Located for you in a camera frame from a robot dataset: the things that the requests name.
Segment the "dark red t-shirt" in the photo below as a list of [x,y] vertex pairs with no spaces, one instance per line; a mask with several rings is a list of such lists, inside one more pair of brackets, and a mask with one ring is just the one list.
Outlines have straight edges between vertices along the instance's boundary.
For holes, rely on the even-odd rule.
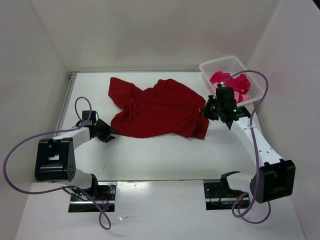
[[174,79],[160,79],[142,90],[112,77],[108,96],[121,109],[111,120],[119,135],[143,139],[176,134],[200,140],[206,136],[209,120],[201,115],[205,99]]

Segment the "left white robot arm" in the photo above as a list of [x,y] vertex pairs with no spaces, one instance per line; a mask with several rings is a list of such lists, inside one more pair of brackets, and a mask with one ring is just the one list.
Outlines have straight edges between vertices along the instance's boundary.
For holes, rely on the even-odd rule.
[[99,118],[96,111],[82,111],[75,130],[38,142],[35,179],[38,182],[61,182],[85,190],[90,195],[97,194],[98,179],[92,173],[77,169],[75,149],[94,138],[108,143],[115,139],[113,134],[116,132]]

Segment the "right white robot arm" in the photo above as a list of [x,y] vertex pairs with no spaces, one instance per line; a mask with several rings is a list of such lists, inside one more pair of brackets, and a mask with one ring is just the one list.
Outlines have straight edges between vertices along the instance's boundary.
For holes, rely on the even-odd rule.
[[223,193],[248,193],[258,203],[265,203],[293,193],[296,166],[284,160],[257,129],[253,114],[246,107],[237,106],[234,90],[218,84],[215,95],[210,95],[201,115],[226,124],[240,140],[256,168],[255,175],[231,171],[221,175]]

